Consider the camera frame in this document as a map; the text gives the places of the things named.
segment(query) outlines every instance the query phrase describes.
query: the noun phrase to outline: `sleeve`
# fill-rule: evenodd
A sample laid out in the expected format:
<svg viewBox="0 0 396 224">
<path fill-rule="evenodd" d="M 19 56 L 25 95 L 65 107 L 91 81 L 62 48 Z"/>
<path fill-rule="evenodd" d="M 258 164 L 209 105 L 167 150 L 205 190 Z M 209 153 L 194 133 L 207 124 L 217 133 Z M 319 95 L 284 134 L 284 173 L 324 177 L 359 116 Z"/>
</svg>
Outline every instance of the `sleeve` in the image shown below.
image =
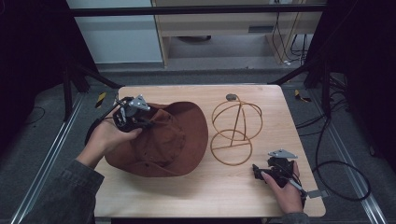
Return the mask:
<svg viewBox="0 0 396 224">
<path fill-rule="evenodd" d="M 90 223 L 104 177 L 74 160 L 43 189 L 21 223 Z"/>
<path fill-rule="evenodd" d="M 309 224 L 309 217 L 306 213 L 289 213 L 282 217 L 283 224 Z"/>
</svg>

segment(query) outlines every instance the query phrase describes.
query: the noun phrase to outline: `human hand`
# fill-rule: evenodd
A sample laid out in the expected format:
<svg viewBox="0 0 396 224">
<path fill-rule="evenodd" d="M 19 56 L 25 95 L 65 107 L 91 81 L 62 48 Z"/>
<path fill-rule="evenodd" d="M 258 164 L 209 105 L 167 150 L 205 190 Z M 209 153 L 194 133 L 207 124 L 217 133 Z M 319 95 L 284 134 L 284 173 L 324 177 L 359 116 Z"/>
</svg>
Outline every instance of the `human hand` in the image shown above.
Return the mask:
<svg viewBox="0 0 396 224">
<path fill-rule="evenodd" d="M 300 172 L 298 170 L 297 162 L 295 161 L 293 164 L 293 172 L 300 176 Z M 297 190 L 291 183 L 287 183 L 284 188 L 281 188 L 275 180 L 265 172 L 262 172 L 262 177 L 265 182 L 271 188 L 276 196 L 277 203 L 280 209 L 285 213 L 302 213 L 303 212 L 303 204 L 301 202 L 301 194 L 300 191 Z"/>
<path fill-rule="evenodd" d="M 109 113 L 107 118 L 93 130 L 87 145 L 76 158 L 77 161 L 94 168 L 107 153 L 117 148 L 121 143 L 135 139 L 142 132 L 141 128 L 128 133 L 120 131 L 112 119 L 116 110 L 117 108 Z"/>
</svg>

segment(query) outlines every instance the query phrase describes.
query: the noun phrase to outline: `hat brim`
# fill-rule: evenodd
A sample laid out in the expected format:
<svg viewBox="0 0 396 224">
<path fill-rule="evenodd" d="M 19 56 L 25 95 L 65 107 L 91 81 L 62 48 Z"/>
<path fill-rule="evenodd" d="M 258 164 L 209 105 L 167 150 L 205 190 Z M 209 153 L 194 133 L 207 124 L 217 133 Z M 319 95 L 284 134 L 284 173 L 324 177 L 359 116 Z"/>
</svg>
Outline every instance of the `hat brim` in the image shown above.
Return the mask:
<svg viewBox="0 0 396 224">
<path fill-rule="evenodd" d="M 174 116 L 186 138 L 177 158 L 168 165 L 160 166 L 150 161 L 138 161 L 134 155 L 134 142 L 119 146 L 106 160 L 126 172 L 146 177 L 186 175 L 193 171 L 205 155 L 208 142 L 206 118 L 201 108 L 192 102 L 176 102 L 170 105 L 149 104 L 151 110 L 163 109 Z"/>
</svg>

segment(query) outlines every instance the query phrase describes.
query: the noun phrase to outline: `black cable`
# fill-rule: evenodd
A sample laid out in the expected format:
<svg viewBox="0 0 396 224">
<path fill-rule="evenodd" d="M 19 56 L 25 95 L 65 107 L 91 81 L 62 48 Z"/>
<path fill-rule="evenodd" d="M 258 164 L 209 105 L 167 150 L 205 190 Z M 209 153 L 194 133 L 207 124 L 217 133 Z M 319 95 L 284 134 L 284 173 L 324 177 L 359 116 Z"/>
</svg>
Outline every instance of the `black cable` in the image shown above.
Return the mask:
<svg viewBox="0 0 396 224">
<path fill-rule="evenodd" d="M 332 86 L 334 86 L 335 88 L 337 88 L 338 90 L 341 90 L 341 91 L 347 90 L 347 86 L 344 83 L 340 82 L 335 77 L 330 76 L 330 82 L 331 82 L 330 84 Z"/>
<path fill-rule="evenodd" d="M 320 133 L 320 131 L 319 131 L 319 132 L 316 132 L 316 133 L 304 133 L 304 134 L 299 134 L 299 136 L 300 136 L 300 137 L 305 137 L 305 136 L 314 135 L 314 134 L 318 134 L 318 133 Z"/>
<path fill-rule="evenodd" d="M 334 92 L 332 92 L 332 94 L 330 94 L 330 97 L 333 97 L 335 94 L 342 94 L 342 95 L 346 96 L 346 93 L 344 91 L 334 91 Z"/>
<path fill-rule="evenodd" d="M 337 112 L 338 110 L 340 110 L 342 108 L 348 108 L 346 99 L 340 100 L 335 105 L 333 105 L 332 112 Z"/>
<path fill-rule="evenodd" d="M 283 52 L 285 53 L 285 56 L 289 59 L 289 62 L 294 62 L 294 61 L 298 61 L 299 59 L 291 59 L 288 55 L 288 53 L 286 52 L 286 47 L 285 47 L 285 43 L 283 42 L 283 38 L 282 38 L 282 34 L 280 33 L 280 29 L 279 29 L 279 15 L 280 12 L 276 13 L 276 23 L 272 32 L 272 42 L 274 45 L 274 48 L 276 50 L 277 56 L 279 57 L 279 60 L 282 60 L 282 57 L 280 56 L 279 51 L 277 50 L 276 44 L 275 44 L 275 40 L 274 40 L 274 35 L 275 35 L 275 31 L 277 30 L 278 34 L 279 34 L 279 39 L 280 42 L 282 43 L 282 47 L 283 47 Z"/>
<path fill-rule="evenodd" d="M 36 122 L 38 122 L 39 120 L 41 120 L 41 119 L 44 117 L 44 115 L 46 115 L 46 110 L 45 110 L 43 107 L 41 107 L 41 106 L 35 106 L 34 108 L 41 109 L 41 110 L 43 111 L 43 114 L 42 114 L 42 115 L 40 116 L 40 118 L 38 118 L 38 119 L 35 119 L 35 120 L 33 120 L 33 121 L 29 121 L 29 122 L 25 122 L 24 125 L 29 125 L 29 124 L 36 123 Z"/>
<path fill-rule="evenodd" d="M 291 176 L 291 178 L 300 186 L 302 186 L 301 181 L 300 181 L 300 177 L 297 176 L 297 174 L 294 173 L 294 171 L 292 172 L 292 174 L 290 172 L 288 172 L 283 166 L 274 163 L 274 165 L 276 165 L 277 168 L 283 170 L 286 174 L 288 174 L 288 176 Z"/>
<path fill-rule="evenodd" d="M 303 122 L 301 124 L 296 125 L 296 129 L 302 129 L 302 128 L 308 127 L 308 126 L 320 121 L 324 117 L 325 117 L 325 115 L 320 115 L 320 116 L 317 116 L 317 117 L 315 117 L 313 119 L 309 119 L 309 120 L 307 120 L 307 121 L 305 121 L 305 122 Z"/>
<path fill-rule="evenodd" d="M 329 125 L 329 123 L 330 123 L 330 119 L 329 119 L 329 118 L 326 118 L 326 121 L 325 121 L 325 123 L 324 123 L 324 125 L 323 125 L 323 128 L 322 128 L 322 130 L 321 130 L 321 132 L 320 132 L 320 136 L 319 136 L 319 139 L 318 139 L 318 144 L 317 144 L 317 148 L 316 148 L 316 151 L 315 151 L 315 168 L 312 169 L 312 173 L 317 172 L 318 178 L 319 178 L 320 181 L 323 183 L 323 185 L 324 185 L 329 191 L 331 191 L 331 192 L 334 193 L 335 195 L 339 196 L 340 198 L 343 198 L 343 199 L 345 199 L 345 200 L 352 201 L 352 202 L 360 202 L 360 201 L 362 201 L 362 200 L 365 200 L 365 199 L 368 198 L 368 197 L 370 196 L 370 194 L 371 194 L 371 185 L 370 185 L 370 181 L 369 181 L 368 178 L 367 178 L 361 171 L 359 171 L 356 167 L 354 167 L 354 166 L 352 166 L 352 165 L 350 165 L 350 164 L 348 164 L 348 163 L 346 163 L 346 162 L 343 162 L 343 161 L 325 161 L 325 162 L 322 162 L 322 163 L 318 163 L 318 151 L 319 151 L 321 139 L 322 139 L 323 134 L 324 134 L 324 131 L 326 130 L 326 127 Z M 348 197 L 348 196 L 345 196 L 345 195 L 343 195 L 343 194 L 337 192 L 335 189 L 332 189 L 332 188 L 324 181 L 324 179 L 323 179 L 323 177 L 321 176 L 321 173 L 320 173 L 320 171 L 319 171 L 319 167 L 321 167 L 321 166 L 323 166 L 323 165 L 326 165 L 326 164 L 330 164 L 330 163 L 343 164 L 343 165 L 348 166 L 349 168 L 352 168 L 352 169 L 355 170 L 356 172 L 358 172 L 358 173 L 364 178 L 364 181 L 366 182 L 366 185 L 367 185 L 367 193 L 366 193 L 364 196 L 360 197 L 360 198 L 352 198 L 352 197 Z"/>
<path fill-rule="evenodd" d="M 303 48 L 302 49 L 293 49 L 293 46 L 296 42 L 297 39 L 297 35 L 294 36 L 292 42 L 291 42 L 291 46 L 290 46 L 290 52 L 292 55 L 300 57 L 300 65 L 303 65 L 305 63 L 305 45 L 307 44 L 307 35 L 304 35 L 304 41 L 303 41 Z"/>
</svg>

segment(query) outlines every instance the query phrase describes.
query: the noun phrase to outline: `wooden table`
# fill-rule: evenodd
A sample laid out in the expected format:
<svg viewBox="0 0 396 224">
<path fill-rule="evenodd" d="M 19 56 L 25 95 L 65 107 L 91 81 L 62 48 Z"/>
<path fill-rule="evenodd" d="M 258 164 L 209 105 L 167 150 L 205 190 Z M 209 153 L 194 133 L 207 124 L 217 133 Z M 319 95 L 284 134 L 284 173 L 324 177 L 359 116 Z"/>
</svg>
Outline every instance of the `wooden table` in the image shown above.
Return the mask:
<svg viewBox="0 0 396 224">
<path fill-rule="evenodd" d="M 217 133 L 212 124 L 212 112 L 226 101 L 228 93 L 237 94 L 241 101 L 258 105 L 262 110 L 263 127 L 251 140 L 252 155 L 237 166 L 217 161 L 210 150 L 210 141 Z M 119 94 L 120 98 L 143 94 L 148 103 L 167 105 L 190 101 L 198 104 L 207 120 L 208 148 L 194 171 L 177 177 L 132 175 L 101 160 L 96 170 L 105 180 L 96 197 L 97 217 L 280 217 L 282 212 L 274 194 L 263 181 L 254 178 L 252 164 L 267 168 L 268 152 L 281 148 L 298 156 L 304 189 L 318 188 L 279 86 L 139 86 L 121 88 Z M 259 127 L 256 118 L 247 112 L 249 130 Z M 219 118 L 219 121 L 219 125 L 232 124 L 235 116 Z M 235 152 L 238 160 L 244 156 L 244 150 Z M 323 201 L 308 198 L 304 211 L 311 217 L 323 216 Z"/>
</svg>

